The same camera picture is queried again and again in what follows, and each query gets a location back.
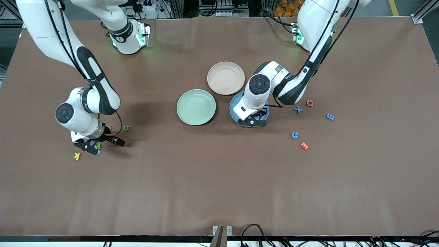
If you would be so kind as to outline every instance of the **brown tablecloth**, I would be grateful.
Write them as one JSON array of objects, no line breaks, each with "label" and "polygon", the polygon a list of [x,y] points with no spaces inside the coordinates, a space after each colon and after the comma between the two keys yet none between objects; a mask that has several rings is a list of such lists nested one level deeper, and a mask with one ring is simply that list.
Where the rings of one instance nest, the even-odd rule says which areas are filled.
[{"label": "brown tablecloth", "polygon": [[[149,23],[150,48],[123,55],[99,22],[72,22],[131,126],[120,135],[126,147],[103,143],[101,156],[79,161],[54,111],[86,83],[23,31],[0,91],[1,235],[203,235],[249,223],[267,235],[439,228],[439,69],[421,25],[354,18],[309,84],[301,114],[272,108],[267,127],[241,128],[229,114],[232,96],[209,89],[210,67],[235,62],[248,80],[271,60],[296,73],[308,53],[261,18]],[[176,113],[194,88],[217,102],[214,119],[199,127]],[[102,119],[118,129],[115,115]]]}]

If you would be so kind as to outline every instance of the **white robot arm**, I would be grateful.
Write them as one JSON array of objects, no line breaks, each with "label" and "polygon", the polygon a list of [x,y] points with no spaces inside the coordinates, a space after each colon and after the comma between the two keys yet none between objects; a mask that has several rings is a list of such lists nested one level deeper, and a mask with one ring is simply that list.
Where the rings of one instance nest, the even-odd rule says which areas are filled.
[{"label": "white robot arm", "polygon": [[233,111],[241,120],[259,112],[269,95],[285,105],[297,103],[309,81],[320,68],[330,50],[332,30],[346,7],[364,7],[370,0],[307,0],[293,26],[294,41],[307,51],[308,59],[301,70],[293,75],[275,61],[265,62],[255,71],[245,86],[244,96]]},{"label": "white robot arm", "polygon": [[93,113],[117,114],[120,98],[90,50],[78,40],[55,0],[17,0],[23,22],[37,47],[48,57],[75,67],[89,87],[77,87],[55,112],[57,121],[71,131],[75,146],[92,154],[97,142],[125,142],[113,134]]},{"label": "white robot arm", "polygon": [[97,16],[110,32],[113,45],[123,54],[133,54],[147,45],[150,27],[125,16],[118,6],[128,0],[70,0]]}]

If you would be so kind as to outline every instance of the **metal frame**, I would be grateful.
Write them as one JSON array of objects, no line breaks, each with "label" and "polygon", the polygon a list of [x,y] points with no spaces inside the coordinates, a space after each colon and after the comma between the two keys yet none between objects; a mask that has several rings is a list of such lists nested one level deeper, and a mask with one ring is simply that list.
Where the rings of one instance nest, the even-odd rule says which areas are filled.
[{"label": "metal frame", "polygon": [[13,14],[17,19],[16,20],[0,20],[0,28],[1,27],[13,27],[13,28],[21,28],[23,25],[23,19],[18,11],[17,4],[15,0],[0,0],[2,6],[4,6],[11,14]]},{"label": "metal frame", "polygon": [[3,64],[0,63],[0,71],[6,73],[6,70],[7,70],[7,66],[4,66]]},{"label": "metal frame", "polygon": [[171,11],[174,19],[183,18],[183,0],[169,0],[169,5],[171,7]]},{"label": "metal frame", "polygon": [[425,2],[413,15],[411,15],[413,24],[422,24],[422,18],[437,7],[439,7],[439,0],[428,0]]}]

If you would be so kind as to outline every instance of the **plate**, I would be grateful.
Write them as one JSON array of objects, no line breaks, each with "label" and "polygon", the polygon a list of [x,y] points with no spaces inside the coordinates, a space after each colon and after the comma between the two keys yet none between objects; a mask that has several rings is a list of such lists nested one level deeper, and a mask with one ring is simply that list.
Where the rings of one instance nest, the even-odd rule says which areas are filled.
[{"label": "plate", "polygon": [[236,63],[219,62],[207,73],[207,84],[216,93],[230,95],[244,85],[244,71]]},{"label": "plate", "polygon": [[187,91],[177,102],[178,117],[189,125],[202,125],[209,122],[215,111],[215,99],[202,89]]}]

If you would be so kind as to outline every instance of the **wire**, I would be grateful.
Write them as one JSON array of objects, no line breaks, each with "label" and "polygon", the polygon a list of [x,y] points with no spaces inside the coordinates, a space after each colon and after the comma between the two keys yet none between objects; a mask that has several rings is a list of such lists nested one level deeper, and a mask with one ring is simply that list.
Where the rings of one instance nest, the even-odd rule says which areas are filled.
[{"label": "wire", "polygon": [[65,36],[67,37],[68,45],[70,46],[70,51],[72,52],[72,57],[73,57],[74,63],[75,63],[75,65],[76,65],[76,67],[78,68],[79,72],[81,73],[81,75],[82,75],[82,76],[84,77],[84,79],[85,79],[85,75],[84,75],[84,73],[82,72],[82,70],[80,69],[80,67],[79,67],[79,63],[78,63],[78,60],[76,60],[75,53],[73,52],[73,46],[72,46],[72,43],[70,42],[70,36],[68,35],[68,32],[67,32],[67,26],[65,25],[64,14],[63,14],[61,8],[60,8],[59,10],[60,10],[61,19],[62,19],[62,25],[63,25],[63,27],[64,27],[64,31],[65,31]]},{"label": "wire", "polygon": [[295,35],[300,35],[300,33],[292,32],[292,31],[288,30],[288,29],[285,27],[284,23],[281,21],[281,18],[278,17],[278,19],[279,19],[279,23],[282,25],[282,27],[283,27],[285,30],[287,30],[287,32],[292,33],[292,34],[295,34]]},{"label": "wire", "polygon": [[217,7],[218,7],[218,2],[215,0],[215,2],[214,3],[212,3],[212,9],[210,10],[210,12],[207,14],[207,15],[205,15],[205,14],[203,14],[203,13],[200,13],[200,15],[202,15],[202,16],[212,16],[214,13],[216,13],[216,9],[217,9]]},{"label": "wire", "polygon": [[110,238],[107,238],[107,240],[105,241],[105,243],[102,247],[111,247],[111,245],[113,245],[113,242],[110,241],[110,244],[107,246],[108,241],[110,241]]},{"label": "wire", "polygon": [[234,13],[236,13],[236,14],[238,14],[239,15],[239,17],[241,17],[241,18],[245,18],[245,17],[243,17],[240,13],[239,13],[239,11],[238,10],[234,10],[233,11]]},{"label": "wire", "polygon": [[[338,7],[339,2],[340,2],[340,0],[337,0],[337,2],[335,3],[334,11],[332,12],[332,14],[331,14],[331,16],[330,16],[330,18],[329,18],[329,20],[328,20],[328,23],[326,24],[325,29],[323,30],[322,34],[320,35],[319,40],[317,41],[317,43],[316,43],[316,45],[314,46],[313,50],[309,53],[309,56],[308,56],[307,60],[310,60],[310,59],[311,59],[311,56],[314,54],[314,51],[316,50],[317,46],[319,45],[320,41],[322,40],[323,35],[325,34],[326,30],[328,29],[328,26],[329,26],[329,24],[331,23],[332,18],[333,18],[334,15],[335,15],[335,12],[337,11],[337,7]],[[303,65],[302,68],[300,68],[300,70],[296,73],[295,77],[297,77],[297,76],[299,75],[299,73],[302,71],[302,69],[303,69],[304,67],[305,67],[305,65]]]},{"label": "wire", "polygon": [[351,15],[349,16],[348,21],[345,23],[345,26],[342,28],[342,30],[340,31],[340,33],[339,33],[339,34],[337,35],[337,37],[335,38],[335,40],[334,40],[334,42],[332,43],[332,45],[329,47],[328,51],[326,52],[325,56],[324,56],[323,59],[322,59],[322,62],[323,62],[323,60],[325,60],[326,56],[327,56],[328,53],[331,51],[332,47],[333,47],[333,46],[335,45],[335,43],[338,41],[338,38],[340,37],[340,35],[343,33],[343,31],[345,30],[345,28],[348,26],[349,22],[351,21],[352,17],[354,16],[354,13],[355,13],[355,11],[356,11],[356,9],[357,9],[357,7],[358,7],[358,3],[359,3],[359,2],[360,2],[360,0],[357,0],[357,2],[355,3],[355,7],[354,7],[354,9],[352,10]]},{"label": "wire", "polygon": [[293,24],[289,24],[289,23],[282,22],[280,19],[277,20],[276,18],[271,17],[271,16],[268,16],[268,15],[264,15],[264,16],[262,16],[262,17],[264,17],[264,18],[270,18],[270,19],[274,20],[275,22],[277,22],[277,23],[279,23],[279,24],[282,24],[282,25],[285,25],[285,26],[294,26]]},{"label": "wire", "polygon": [[432,232],[425,234],[425,235],[422,235],[420,237],[428,237],[428,236],[431,236],[431,235],[436,234],[436,233],[439,233],[439,231],[432,231]]},{"label": "wire", "polygon": [[273,95],[273,99],[276,102],[277,105],[265,105],[265,106],[271,106],[271,107],[278,107],[278,108],[283,108],[283,106],[281,104],[279,104],[279,102],[277,101],[276,97]]},{"label": "wire", "polygon": [[104,135],[106,135],[106,136],[116,136],[116,135],[119,135],[120,132],[122,131],[122,129],[123,129],[122,118],[120,117],[120,115],[119,115],[119,113],[117,111],[116,111],[116,115],[117,115],[117,117],[119,118],[119,121],[120,121],[120,129],[119,129],[119,131],[116,134],[104,134]]},{"label": "wire", "polygon": [[166,8],[166,11],[168,11],[168,14],[169,14],[169,19],[172,19],[172,15],[171,15],[171,12],[169,11],[169,9],[168,9],[168,5],[165,3],[165,8]]},{"label": "wire", "polygon": [[49,7],[49,3],[48,3],[48,1],[47,1],[47,0],[44,0],[44,3],[46,4],[47,13],[49,14],[50,21],[52,22],[52,26],[53,26],[53,28],[54,28],[54,30],[55,30],[55,33],[56,33],[56,35],[57,35],[57,37],[58,37],[59,42],[61,43],[61,45],[62,45],[62,47],[63,47],[65,53],[67,54],[68,58],[70,59],[70,61],[71,61],[72,64],[74,65],[74,67],[78,70],[78,72],[79,72],[79,73],[84,77],[84,79],[85,79],[85,76],[84,76],[83,72],[81,71],[81,69],[79,69],[79,67],[78,67],[78,66],[75,64],[75,62],[73,61],[73,59],[72,59],[72,57],[70,56],[70,54],[69,54],[67,48],[66,48],[65,45],[64,45],[64,42],[63,42],[62,39],[61,39],[61,36],[59,35],[59,31],[58,31],[58,29],[56,28],[56,24],[55,24],[55,21],[54,21],[54,19],[53,19],[52,12],[51,12],[51,10],[50,10],[50,7]]},{"label": "wire", "polygon": [[243,238],[244,238],[244,233],[245,233],[245,231],[247,231],[247,229],[250,228],[251,226],[256,226],[256,227],[258,227],[258,228],[259,228],[259,231],[261,232],[261,234],[262,234],[262,236],[264,237],[265,241],[266,241],[269,245],[271,245],[272,247],[277,247],[273,242],[271,242],[271,241],[269,241],[269,240],[267,239],[267,237],[265,236],[264,232],[262,231],[262,228],[261,228],[258,224],[249,224],[249,225],[244,229],[244,231],[242,231],[242,234],[241,234],[241,247],[244,246],[244,243],[242,242],[242,241],[243,241]]}]

